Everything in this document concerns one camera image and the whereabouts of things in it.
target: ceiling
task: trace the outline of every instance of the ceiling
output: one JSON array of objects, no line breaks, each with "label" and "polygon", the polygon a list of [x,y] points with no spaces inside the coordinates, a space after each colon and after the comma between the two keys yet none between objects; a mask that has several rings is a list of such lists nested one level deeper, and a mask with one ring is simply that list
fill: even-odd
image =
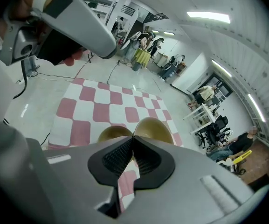
[{"label": "ceiling", "polygon": [[[260,0],[139,0],[166,14],[188,41],[206,43],[211,57],[233,75],[223,74],[257,122],[269,143],[269,13]],[[190,18],[188,11],[228,14],[230,24]],[[252,93],[267,122],[259,119],[247,100]]]}]

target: jeans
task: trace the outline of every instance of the jeans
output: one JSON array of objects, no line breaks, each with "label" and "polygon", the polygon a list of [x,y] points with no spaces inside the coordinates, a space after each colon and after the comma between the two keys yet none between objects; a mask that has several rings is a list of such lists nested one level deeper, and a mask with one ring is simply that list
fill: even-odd
[{"label": "jeans", "polygon": [[225,147],[219,147],[213,150],[210,154],[208,154],[208,157],[216,161],[216,160],[221,160],[223,158],[227,158],[233,154],[234,153],[232,150],[229,149],[229,146],[225,146]]}]

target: white desk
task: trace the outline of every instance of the white desk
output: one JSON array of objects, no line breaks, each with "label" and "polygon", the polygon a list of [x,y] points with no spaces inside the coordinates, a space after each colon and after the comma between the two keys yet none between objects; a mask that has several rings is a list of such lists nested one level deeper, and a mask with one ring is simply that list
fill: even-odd
[{"label": "white desk", "polygon": [[[202,109],[202,111],[196,115],[194,115],[197,111],[199,111],[200,109]],[[185,116],[183,118],[183,120],[186,120],[187,118],[191,117],[194,115],[194,118],[198,117],[201,115],[202,116],[208,116],[209,118],[209,121],[207,123],[205,123],[204,125],[202,125],[201,127],[197,128],[196,130],[193,130],[190,132],[190,134],[193,134],[193,133],[196,133],[198,132],[199,130],[201,130],[202,128],[205,128],[207,127],[208,125],[214,123],[216,121],[216,118],[214,117],[214,115],[211,113],[211,111],[209,110],[209,108],[204,105],[204,104],[201,104],[199,106],[199,108],[197,108],[196,110],[194,110],[193,112],[191,112],[190,114],[188,114],[187,116]]]}]

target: yellow tablecloth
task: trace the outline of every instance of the yellow tablecloth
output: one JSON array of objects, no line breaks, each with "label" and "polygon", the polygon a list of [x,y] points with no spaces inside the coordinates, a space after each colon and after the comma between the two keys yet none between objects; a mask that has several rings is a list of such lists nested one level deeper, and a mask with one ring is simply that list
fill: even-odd
[{"label": "yellow tablecloth", "polygon": [[147,67],[149,60],[151,58],[151,54],[148,53],[146,50],[138,49],[135,53],[136,62],[143,64]]}]

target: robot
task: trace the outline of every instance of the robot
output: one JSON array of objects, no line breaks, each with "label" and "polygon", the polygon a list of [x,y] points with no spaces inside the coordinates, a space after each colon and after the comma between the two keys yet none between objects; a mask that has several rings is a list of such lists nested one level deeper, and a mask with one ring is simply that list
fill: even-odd
[{"label": "robot", "polygon": [[[10,5],[3,13],[4,65],[33,55],[57,65],[78,49],[104,59],[116,52],[114,37],[82,0],[34,0],[30,22],[9,20]],[[39,38],[37,21],[48,25]],[[9,86],[0,70],[0,205],[15,212],[15,221],[238,223],[269,190],[253,193],[202,154],[139,136],[42,151],[37,140],[3,124],[14,96]],[[133,202],[121,213],[117,181],[133,156],[140,178]]]}]

